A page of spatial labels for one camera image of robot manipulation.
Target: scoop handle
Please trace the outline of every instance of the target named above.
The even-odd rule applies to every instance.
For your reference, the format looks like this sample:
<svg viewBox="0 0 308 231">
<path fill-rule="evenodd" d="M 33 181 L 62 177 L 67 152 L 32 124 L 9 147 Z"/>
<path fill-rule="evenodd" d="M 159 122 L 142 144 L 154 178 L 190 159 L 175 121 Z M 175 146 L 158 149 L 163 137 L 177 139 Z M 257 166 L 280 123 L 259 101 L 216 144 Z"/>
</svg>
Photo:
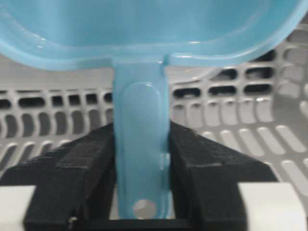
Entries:
<svg viewBox="0 0 308 231">
<path fill-rule="evenodd" d="M 140 218 L 137 210 L 150 205 L 142 218 L 166 218 L 170 212 L 170 125 L 164 64 L 116 63 L 113 98 L 119 215 Z"/>
</svg>

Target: light blue plastic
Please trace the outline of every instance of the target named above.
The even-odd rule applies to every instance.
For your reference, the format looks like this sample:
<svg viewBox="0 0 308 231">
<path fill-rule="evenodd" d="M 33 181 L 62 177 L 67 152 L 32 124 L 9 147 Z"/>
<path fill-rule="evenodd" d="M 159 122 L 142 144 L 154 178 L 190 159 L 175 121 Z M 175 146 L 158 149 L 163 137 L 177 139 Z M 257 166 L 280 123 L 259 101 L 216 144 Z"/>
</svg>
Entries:
<svg viewBox="0 0 308 231">
<path fill-rule="evenodd" d="M 119 208 L 170 211 L 165 65 L 223 66 L 280 43 L 308 0 L 0 0 L 0 52 L 48 70 L 112 67 Z"/>
</svg>

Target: perforated basket wall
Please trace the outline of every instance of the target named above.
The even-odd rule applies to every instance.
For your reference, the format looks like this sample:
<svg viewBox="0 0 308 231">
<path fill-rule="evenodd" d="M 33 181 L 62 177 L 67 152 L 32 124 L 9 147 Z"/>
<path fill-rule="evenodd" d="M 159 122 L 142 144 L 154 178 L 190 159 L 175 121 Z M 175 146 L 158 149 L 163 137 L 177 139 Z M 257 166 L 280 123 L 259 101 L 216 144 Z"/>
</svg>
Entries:
<svg viewBox="0 0 308 231">
<path fill-rule="evenodd" d="M 170 85 L 170 116 L 269 164 L 308 212 L 308 19 L 274 50 Z M 112 121 L 111 69 L 50 72 L 0 57 L 0 175 Z"/>
</svg>

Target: handle hole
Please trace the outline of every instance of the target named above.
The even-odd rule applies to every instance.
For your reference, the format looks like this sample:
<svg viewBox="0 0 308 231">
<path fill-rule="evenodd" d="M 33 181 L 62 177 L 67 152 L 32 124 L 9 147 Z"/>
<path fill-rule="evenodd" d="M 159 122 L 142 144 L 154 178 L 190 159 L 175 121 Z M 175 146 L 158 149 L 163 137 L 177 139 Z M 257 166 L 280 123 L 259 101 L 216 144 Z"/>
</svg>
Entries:
<svg viewBox="0 0 308 231">
<path fill-rule="evenodd" d="M 139 200 L 133 209 L 138 219 L 152 219 L 156 215 L 156 204 L 149 200 Z"/>
</svg>

